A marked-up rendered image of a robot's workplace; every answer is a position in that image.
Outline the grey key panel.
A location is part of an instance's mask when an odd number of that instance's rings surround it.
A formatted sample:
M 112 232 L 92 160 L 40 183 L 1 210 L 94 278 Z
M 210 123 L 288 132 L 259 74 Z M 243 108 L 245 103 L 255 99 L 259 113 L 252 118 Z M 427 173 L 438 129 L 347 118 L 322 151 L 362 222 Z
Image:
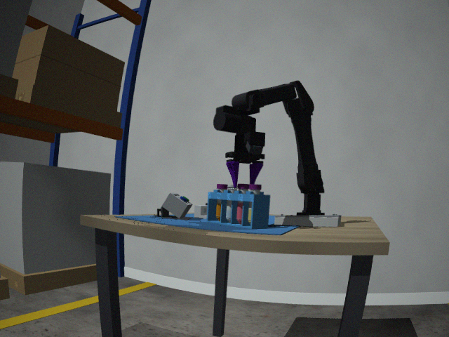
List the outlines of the grey key panel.
M 162 218 L 169 218 L 169 212 L 174 216 L 170 216 L 170 219 L 189 220 L 192 217 L 185 217 L 187 212 L 192 207 L 192 203 L 188 202 L 188 198 L 181 197 L 177 193 L 170 193 L 163 203 L 161 209 L 157 209 L 157 216 Z M 159 215 L 161 212 L 161 216 Z

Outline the white rectangular console with lamps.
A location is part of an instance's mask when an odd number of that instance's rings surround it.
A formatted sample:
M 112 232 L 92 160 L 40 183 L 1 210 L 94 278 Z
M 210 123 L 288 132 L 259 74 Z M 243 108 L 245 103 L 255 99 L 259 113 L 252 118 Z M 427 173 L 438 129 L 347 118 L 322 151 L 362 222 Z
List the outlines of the white rectangular console with lamps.
M 194 205 L 194 217 L 195 218 L 206 218 L 207 216 L 207 206 Z

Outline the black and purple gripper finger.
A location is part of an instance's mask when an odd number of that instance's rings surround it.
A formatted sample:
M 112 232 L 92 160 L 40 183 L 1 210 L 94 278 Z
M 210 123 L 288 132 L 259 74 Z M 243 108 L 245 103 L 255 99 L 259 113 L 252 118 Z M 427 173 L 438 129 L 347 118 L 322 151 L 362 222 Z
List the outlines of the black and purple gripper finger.
M 236 188 L 239 174 L 239 161 L 228 161 L 227 168 L 229 169 L 232 177 L 234 188 Z
M 263 163 L 250 164 L 250 184 L 255 184 L 255 180 L 263 167 Z

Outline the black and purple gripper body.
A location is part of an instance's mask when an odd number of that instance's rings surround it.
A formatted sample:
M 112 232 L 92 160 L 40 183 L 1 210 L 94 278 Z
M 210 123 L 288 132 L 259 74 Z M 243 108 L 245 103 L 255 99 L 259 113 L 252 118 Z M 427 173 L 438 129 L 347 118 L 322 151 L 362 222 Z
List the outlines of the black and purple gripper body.
M 243 164 L 251 164 L 251 163 L 263 163 L 263 161 L 257 161 L 260 159 L 264 159 L 264 154 L 251 154 L 247 152 L 227 152 L 225 153 L 225 158 L 234 158 L 229 159 L 228 161 L 239 161 L 239 163 Z

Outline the blue work mat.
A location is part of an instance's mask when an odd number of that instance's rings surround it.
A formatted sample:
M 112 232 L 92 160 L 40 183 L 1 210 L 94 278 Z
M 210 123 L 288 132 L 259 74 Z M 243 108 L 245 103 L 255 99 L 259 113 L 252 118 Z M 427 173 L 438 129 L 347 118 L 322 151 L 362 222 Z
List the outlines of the blue work mat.
M 115 216 L 116 218 L 124 218 L 129 220 L 137 220 L 147 223 L 156 223 L 161 225 L 171 225 L 177 227 L 188 227 L 200 230 L 214 230 L 221 232 L 238 232 L 238 233 L 247 233 L 247 234 L 269 234 L 269 235 L 283 235 L 295 228 L 300 227 L 300 225 L 275 225 L 274 221 L 268 224 L 268 228 L 266 229 L 248 229 L 242 227 L 234 227 L 229 225 L 221 225 L 217 223 L 209 223 L 202 220 L 197 220 L 195 218 L 191 218 L 189 220 L 173 220 L 170 218 L 162 218 L 159 216 Z M 142 217 L 142 218 L 141 218 Z M 178 220 L 178 221 L 177 221 Z M 180 222 L 179 222 L 180 221 Z M 182 222 L 182 223 L 181 223 Z M 278 226 L 278 227 L 276 227 Z M 291 227 L 292 226 L 292 227 Z

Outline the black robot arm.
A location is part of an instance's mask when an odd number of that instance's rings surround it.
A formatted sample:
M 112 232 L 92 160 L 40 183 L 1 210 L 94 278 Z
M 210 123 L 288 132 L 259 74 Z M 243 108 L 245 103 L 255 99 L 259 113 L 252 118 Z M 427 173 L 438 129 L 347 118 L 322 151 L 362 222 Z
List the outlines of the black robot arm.
M 295 88 L 298 98 L 296 98 Z M 214 128 L 217 131 L 244 133 L 235 135 L 235 152 L 262 154 L 262 149 L 265 146 L 265 133 L 255 132 L 256 118 L 248 115 L 259 113 L 260 108 L 265 105 L 281 101 L 283 101 L 288 117 L 291 118 L 297 143 L 297 185 L 301 193 L 304 194 L 304 210 L 297 212 L 297 215 L 325 215 L 320 210 L 321 195 L 319 193 L 324 193 L 324 188 L 321 170 L 318 169 L 316 163 L 311 134 L 311 115 L 313 115 L 314 103 L 300 81 L 235 95 L 232 98 L 233 107 L 224 105 L 216 108 L 213 120 Z

